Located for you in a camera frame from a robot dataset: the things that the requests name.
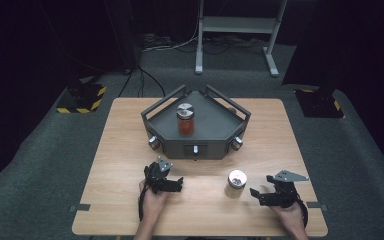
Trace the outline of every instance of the glass jar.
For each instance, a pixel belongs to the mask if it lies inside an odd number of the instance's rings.
[[[228,183],[224,188],[224,194],[228,198],[239,198],[245,189],[247,177],[241,170],[233,170],[227,178]]]
[[[177,125],[179,133],[184,136],[190,136],[194,132],[195,112],[193,106],[189,103],[182,103],[177,107]]]

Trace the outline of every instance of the person's arm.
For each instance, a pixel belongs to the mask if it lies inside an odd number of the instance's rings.
[[[297,202],[288,208],[279,206],[271,206],[270,208],[277,214],[283,227],[294,240],[308,240],[302,219],[301,207]]]
[[[145,186],[145,180],[143,180],[139,183],[140,192],[142,192],[145,187],[148,186]],[[134,240],[150,240],[152,238],[155,224],[164,209],[165,201],[168,195],[168,192],[158,192],[158,194],[154,194],[152,189],[148,189],[145,192],[145,198],[143,201],[143,218],[139,223]]]

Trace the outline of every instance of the electrical cable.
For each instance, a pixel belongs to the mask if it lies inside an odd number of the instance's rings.
[[[165,97],[165,91],[164,91],[164,88],[163,86],[161,86],[161,84],[157,81],[157,79],[155,79],[151,74],[149,74],[148,72],[146,72],[145,70],[143,70],[140,66],[138,66],[139,70],[143,73],[145,73],[146,75],[148,75],[149,77],[152,78],[152,80],[154,80],[154,82],[156,82],[158,84],[158,86],[160,87],[161,91],[163,92],[163,96]]]
[[[192,34],[191,39],[189,39],[188,41],[186,41],[184,43],[181,43],[181,44],[178,44],[178,45],[174,45],[174,46],[160,46],[160,47],[146,48],[146,49],[143,49],[142,52],[148,52],[148,51],[152,51],[152,50],[172,50],[172,49],[176,49],[176,48],[182,47],[182,46],[184,46],[186,44],[189,44],[190,42],[195,40],[197,38],[197,37],[195,37],[195,35],[196,35],[196,32],[198,30],[198,26],[199,26],[199,7],[200,7],[200,2],[198,1],[198,12],[197,12],[197,17],[196,17],[195,30],[194,30],[194,32]]]
[[[141,70],[140,71],[140,81],[141,81],[141,86],[139,88],[139,91],[138,91],[138,97],[139,97],[139,93],[142,91],[142,97],[143,97],[143,89],[145,87],[145,77],[143,76],[143,71]]]
[[[225,51],[227,51],[229,48],[254,48],[254,47],[261,47],[264,46],[264,41],[262,40],[257,40],[257,41],[245,41],[243,39],[233,39],[233,40],[228,40],[226,39],[225,36],[223,36],[224,41],[217,40],[217,39],[203,39],[204,43],[203,45],[205,46],[206,44],[211,44],[212,46],[223,46],[223,45],[228,45],[226,49],[222,50],[221,52],[217,53],[211,53],[208,50],[203,49],[205,53],[208,53],[210,55],[218,55],[221,54]],[[194,53],[196,52],[196,48],[192,51],[186,51],[181,48],[176,48],[179,52],[183,53]]]
[[[179,52],[183,52],[183,53],[194,53],[194,52],[196,52],[196,42],[195,41],[190,42],[189,44],[182,46],[182,47],[192,47],[193,50],[191,50],[191,51],[183,50],[183,49],[181,49],[181,47],[176,48],[176,50]]]
[[[126,82],[124,83],[123,88],[121,89],[120,93],[118,94],[118,97],[121,97],[121,94],[123,93],[124,89],[126,88],[127,84],[129,83],[130,78],[132,77],[132,74],[133,74],[133,70],[130,71],[129,77],[127,78]]]
[[[157,37],[157,36],[146,37],[145,42],[146,41],[148,41],[151,46],[145,47],[142,50],[142,52],[152,51],[152,50],[156,50],[159,48],[169,49],[173,46],[172,43],[164,37]]]
[[[150,187],[144,186],[142,191],[140,192],[140,195],[139,195],[139,201],[138,201],[139,221],[142,221],[142,218],[143,218],[143,202],[145,201],[146,191],[148,191],[149,188]]]
[[[219,55],[219,54],[222,54],[222,53],[226,52],[229,49],[230,49],[230,44],[227,45],[227,47],[225,49],[223,49],[222,51],[220,51],[220,52],[212,53],[212,52],[209,52],[208,50],[205,50],[204,48],[202,49],[202,51],[207,53],[207,54],[209,54],[209,55]]]
[[[168,39],[169,37],[158,37],[154,35],[145,35],[144,37],[144,48],[154,48],[154,47],[161,47],[164,45],[169,45],[166,47],[170,47],[171,43]]]

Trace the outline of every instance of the metal stand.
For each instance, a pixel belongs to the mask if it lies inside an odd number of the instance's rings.
[[[282,0],[277,18],[241,18],[241,17],[204,17],[204,0],[200,0],[198,47],[196,50],[195,73],[201,74],[202,66],[202,36],[204,32],[241,32],[241,33],[266,33],[271,34],[269,46],[263,48],[264,56],[270,68],[272,77],[279,76],[279,71],[274,63],[272,50],[276,41],[288,0]]]

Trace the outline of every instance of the metal bracket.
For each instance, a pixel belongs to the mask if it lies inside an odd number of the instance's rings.
[[[298,181],[308,181],[310,180],[309,177],[304,177],[299,174],[282,170],[278,174],[276,174],[273,177],[274,180],[281,181],[281,182],[298,182]]]
[[[308,208],[320,208],[323,212],[329,211],[326,204],[320,204],[319,202],[307,202]]]
[[[169,163],[166,160],[162,159],[161,156],[158,156],[157,161],[161,172],[165,172],[173,167],[172,163]]]

